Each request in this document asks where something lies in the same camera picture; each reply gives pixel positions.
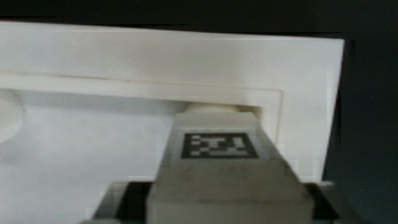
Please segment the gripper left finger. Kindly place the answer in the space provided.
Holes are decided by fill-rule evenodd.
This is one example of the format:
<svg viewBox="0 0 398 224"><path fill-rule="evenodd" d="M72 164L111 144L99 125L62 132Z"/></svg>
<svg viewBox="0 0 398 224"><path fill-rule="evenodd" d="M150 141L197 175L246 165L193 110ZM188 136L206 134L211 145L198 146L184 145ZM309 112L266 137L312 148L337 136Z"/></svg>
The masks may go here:
<svg viewBox="0 0 398 224"><path fill-rule="evenodd" d="M94 211L79 224L145 224L145 199L152 183L113 182Z"/></svg>

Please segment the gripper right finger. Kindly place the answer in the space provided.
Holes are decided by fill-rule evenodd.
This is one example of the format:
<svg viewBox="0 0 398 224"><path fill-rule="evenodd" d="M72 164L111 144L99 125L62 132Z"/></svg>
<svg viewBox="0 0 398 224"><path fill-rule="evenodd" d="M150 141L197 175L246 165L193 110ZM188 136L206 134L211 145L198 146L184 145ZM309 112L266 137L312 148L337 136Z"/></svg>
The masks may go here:
<svg viewBox="0 0 398 224"><path fill-rule="evenodd" d="M314 201L312 224L358 224L358 215L332 182L303 184Z"/></svg>

